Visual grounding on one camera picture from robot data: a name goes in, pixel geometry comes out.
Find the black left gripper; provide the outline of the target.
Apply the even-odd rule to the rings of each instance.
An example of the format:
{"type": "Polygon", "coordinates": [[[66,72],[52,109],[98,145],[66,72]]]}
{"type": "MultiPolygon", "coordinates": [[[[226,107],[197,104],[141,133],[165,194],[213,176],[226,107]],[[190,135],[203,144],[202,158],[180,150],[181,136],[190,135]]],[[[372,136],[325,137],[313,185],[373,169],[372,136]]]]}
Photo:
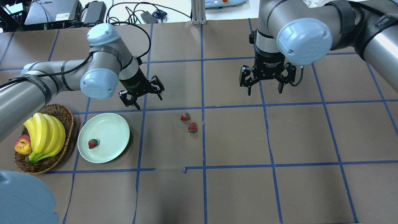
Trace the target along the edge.
{"type": "Polygon", "coordinates": [[[137,110],[141,110],[137,99],[148,93],[157,94],[160,101],[163,100],[162,93],[165,88],[158,76],[155,75],[148,80],[140,68],[132,77],[119,79],[119,81],[125,87],[125,91],[119,91],[118,93],[119,98],[125,105],[132,105],[137,110]]]}

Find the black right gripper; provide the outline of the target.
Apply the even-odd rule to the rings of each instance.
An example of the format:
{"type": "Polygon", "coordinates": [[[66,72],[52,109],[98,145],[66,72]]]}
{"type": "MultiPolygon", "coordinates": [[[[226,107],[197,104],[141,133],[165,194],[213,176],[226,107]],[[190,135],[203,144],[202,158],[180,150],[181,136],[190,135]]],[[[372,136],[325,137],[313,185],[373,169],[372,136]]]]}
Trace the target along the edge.
{"type": "Polygon", "coordinates": [[[247,87],[250,96],[254,84],[261,80],[276,79],[279,82],[278,93],[281,94],[284,85],[297,86],[297,83],[294,83],[296,72],[296,66],[290,62],[285,63],[285,56],[281,52],[268,53],[256,48],[253,67],[241,67],[239,85],[247,87]]]}

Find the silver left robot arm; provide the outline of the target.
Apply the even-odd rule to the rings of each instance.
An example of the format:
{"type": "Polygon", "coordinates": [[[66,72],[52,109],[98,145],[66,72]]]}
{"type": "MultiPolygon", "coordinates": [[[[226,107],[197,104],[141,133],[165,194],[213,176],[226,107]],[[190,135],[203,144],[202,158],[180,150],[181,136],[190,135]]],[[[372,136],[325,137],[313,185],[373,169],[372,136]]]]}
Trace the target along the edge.
{"type": "MultiPolygon", "coordinates": [[[[110,98],[118,82],[125,106],[140,109],[137,98],[148,93],[161,98],[164,86],[140,69],[113,24],[102,23],[87,34],[90,50],[84,60],[38,61],[1,85],[1,141],[62,91],[82,91],[96,99],[110,98]]],[[[1,169],[2,224],[57,224],[56,201],[41,180],[29,174],[1,169]]]]}

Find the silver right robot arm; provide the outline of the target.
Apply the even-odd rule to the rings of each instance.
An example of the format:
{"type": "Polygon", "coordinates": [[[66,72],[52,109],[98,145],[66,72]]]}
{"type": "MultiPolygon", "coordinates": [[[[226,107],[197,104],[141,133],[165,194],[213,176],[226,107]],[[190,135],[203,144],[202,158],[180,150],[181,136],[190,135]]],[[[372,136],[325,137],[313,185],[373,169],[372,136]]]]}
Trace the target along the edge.
{"type": "Polygon", "coordinates": [[[322,59],[329,51],[353,47],[397,90],[397,1],[333,0],[308,7],[302,0],[261,0],[253,67],[243,65],[240,86],[276,79],[278,91],[294,85],[295,68],[322,59]]]}

